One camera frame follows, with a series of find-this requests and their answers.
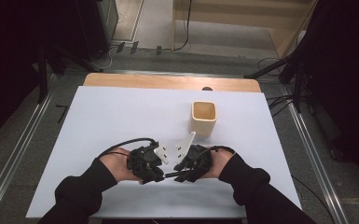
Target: wooden container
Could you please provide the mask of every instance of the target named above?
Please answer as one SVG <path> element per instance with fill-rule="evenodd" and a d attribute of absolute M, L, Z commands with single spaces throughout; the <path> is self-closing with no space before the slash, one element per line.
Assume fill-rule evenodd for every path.
<path fill-rule="evenodd" d="M 217 120 L 216 106 L 212 102 L 195 101 L 191 106 L 189 129 L 196 135 L 208 137 Z"/>

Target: black sleeve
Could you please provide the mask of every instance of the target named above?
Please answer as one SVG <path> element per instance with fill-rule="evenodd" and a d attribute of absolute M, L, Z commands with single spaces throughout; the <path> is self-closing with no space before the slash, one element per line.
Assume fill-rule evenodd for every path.
<path fill-rule="evenodd" d="M 315 223 L 301 209 L 269 184 L 269 174 L 247 165 L 240 156 L 233 156 L 219 180 L 234 189 L 234 200 L 245 205 L 248 222 Z"/>
<path fill-rule="evenodd" d="M 95 159 L 83 175 L 68 176 L 60 183 L 55 190 L 56 204 L 38 223 L 87 224 L 89 216 L 100 210 L 102 192 L 116 184 L 104 164 Z"/>

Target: white plastic piece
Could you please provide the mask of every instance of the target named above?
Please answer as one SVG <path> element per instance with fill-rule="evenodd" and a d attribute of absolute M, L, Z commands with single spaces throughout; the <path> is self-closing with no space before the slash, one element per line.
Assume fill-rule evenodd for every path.
<path fill-rule="evenodd" d="M 165 164 L 170 163 L 167 155 L 167 146 L 160 146 L 154 149 L 154 153 L 158 156 Z"/>
<path fill-rule="evenodd" d="M 177 149 L 176 164 L 181 163 L 182 160 L 187 155 L 191 143 L 193 143 L 194 136 L 196 136 L 196 132 L 191 132 L 179 145 L 176 146 Z"/>

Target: black hand exoskeleton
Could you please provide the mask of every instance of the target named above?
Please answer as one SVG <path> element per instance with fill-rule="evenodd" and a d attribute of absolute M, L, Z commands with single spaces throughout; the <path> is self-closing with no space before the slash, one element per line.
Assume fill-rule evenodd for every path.
<path fill-rule="evenodd" d="M 164 179 L 164 173 L 158 168 L 162 164 L 161 159 L 154 152 L 158 146 L 159 143 L 156 143 L 149 147 L 134 149 L 127 159 L 127 168 L 141 178 L 143 184 L 150 181 L 159 182 Z"/>
<path fill-rule="evenodd" d="M 186 157 L 180 164 L 173 168 L 175 171 L 178 171 L 177 175 L 179 175 L 174 180 L 177 182 L 184 182 L 186 180 L 195 182 L 200 179 L 203 175 L 209 172 L 213 165 L 211 151 L 218 151 L 220 148 L 235 154 L 235 151 L 230 147 L 203 147 L 200 145 L 191 145 Z M 175 175 L 176 174 L 167 174 L 166 177 Z"/>
<path fill-rule="evenodd" d="M 149 141 L 150 146 L 148 147 L 138 147 L 130 152 L 130 155 L 127 158 L 127 168 L 132 171 L 132 173 L 142 179 L 142 184 L 145 184 L 150 181 L 159 182 L 164 179 L 161 169 L 158 168 L 162 164 L 161 159 L 156 155 L 155 149 L 159 147 L 159 142 L 156 142 L 151 138 L 136 138 L 132 139 L 115 146 L 112 146 L 101 153 L 98 158 L 101 158 L 104 155 L 117 153 L 115 148 L 122 147 L 124 145 L 140 142 L 140 141 Z"/>

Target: white object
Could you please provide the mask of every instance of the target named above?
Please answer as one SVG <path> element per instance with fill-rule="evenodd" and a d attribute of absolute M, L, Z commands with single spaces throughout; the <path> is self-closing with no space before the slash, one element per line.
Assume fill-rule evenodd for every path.
<path fill-rule="evenodd" d="M 176 147 L 176 164 L 182 162 L 182 160 L 186 157 L 188 150 L 191 147 L 191 143 L 193 142 L 195 132 L 191 132 L 182 142 L 175 146 Z"/>
<path fill-rule="evenodd" d="M 42 217 L 55 204 L 54 190 L 69 175 L 82 175 L 105 148 L 138 137 L 175 146 L 188 136 L 188 110 L 197 100 L 219 105 L 219 121 L 209 138 L 193 144 L 227 146 L 252 167 L 262 167 L 271 185 L 300 203 L 263 93 L 147 90 L 79 87 L 27 217 Z M 133 143 L 127 150 L 144 146 Z M 175 162 L 160 168 L 168 174 Z M 217 179 L 177 183 L 173 178 L 139 185 L 123 181 L 103 193 L 94 217 L 106 218 L 238 218 L 244 208 L 232 198 L 232 187 Z"/>
<path fill-rule="evenodd" d="M 170 163 L 168 160 L 167 146 L 159 146 L 154 149 L 154 153 L 159 157 L 165 164 Z"/>
<path fill-rule="evenodd" d="M 216 105 L 213 102 L 196 101 L 191 105 L 189 129 L 196 135 L 209 137 L 217 120 Z"/>

